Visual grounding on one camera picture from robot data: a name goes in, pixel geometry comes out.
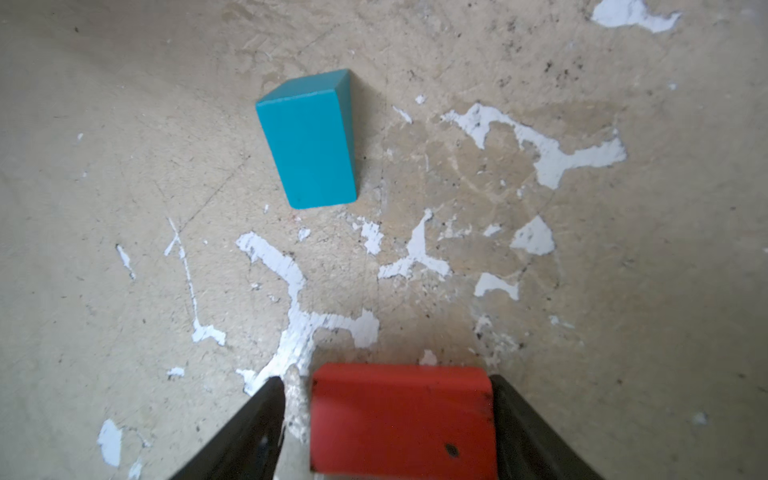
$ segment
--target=scratched surface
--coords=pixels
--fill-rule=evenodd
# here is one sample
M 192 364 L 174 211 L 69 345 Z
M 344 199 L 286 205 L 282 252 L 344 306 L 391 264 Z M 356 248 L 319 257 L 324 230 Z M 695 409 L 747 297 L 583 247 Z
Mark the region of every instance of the scratched surface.
M 141 459 L 167 478 L 304 313 L 333 320 L 297 337 L 306 371 L 428 350 L 500 372 L 606 478 L 762 476 L 765 11 L 649 0 L 682 13 L 654 34 L 592 22 L 596 0 L 448 3 L 0 5 L 0 476 L 127 478 Z M 359 199 L 291 210 L 253 103 L 337 68 Z M 510 119 L 481 144 L 483 121 L 445 119 L 477 103 Z M 578 157 L 603 144 L 626 158 Z M 249 232 L 300 268 L 296 315 L 279 268 L 236 245 Z M 357 348 L 364 310 L 379 331 Z M 193 342 L 195 319 L 224 345 Z M 283 370 L 278 476 L 312 478 L 306 378 Z

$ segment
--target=red block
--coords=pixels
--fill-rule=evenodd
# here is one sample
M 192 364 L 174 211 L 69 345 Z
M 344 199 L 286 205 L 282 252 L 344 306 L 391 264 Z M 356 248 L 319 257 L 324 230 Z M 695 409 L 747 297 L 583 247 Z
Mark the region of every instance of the red block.
M 495 480 L 481 369 L 329 363 L 313 375 L 310 465 L 337 475 Z

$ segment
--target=black mark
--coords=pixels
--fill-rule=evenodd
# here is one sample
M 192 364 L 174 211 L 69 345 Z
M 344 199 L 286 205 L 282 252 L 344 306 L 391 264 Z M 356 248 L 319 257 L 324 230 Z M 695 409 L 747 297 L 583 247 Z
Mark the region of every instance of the black mark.
M 453 445 L 452 443 L 446 443 L 445 450 L 448 452 L 448 455 L 450 455 L 452 458 L 458 457 L 458 449 L 456 448 L 456 445 Z

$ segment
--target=blue block's side face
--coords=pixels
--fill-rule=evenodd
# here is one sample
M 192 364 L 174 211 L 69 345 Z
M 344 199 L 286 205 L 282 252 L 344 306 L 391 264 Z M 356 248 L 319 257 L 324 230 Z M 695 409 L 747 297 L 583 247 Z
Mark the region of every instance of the blue block's side face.
M 347 76 L 346 94 L 349 95 Z M 352 122 L 336 90 L 260 102 L 256 106 L 288 203 L 296 209 L 357 199 Z

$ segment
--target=teal rectangular block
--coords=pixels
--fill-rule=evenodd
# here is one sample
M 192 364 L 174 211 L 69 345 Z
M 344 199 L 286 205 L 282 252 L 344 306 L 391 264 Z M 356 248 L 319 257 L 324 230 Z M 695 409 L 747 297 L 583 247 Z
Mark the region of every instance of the teal rectangular block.
M 256 112 L 291 207 L 357 200 L 349 70 L 288 80 Z

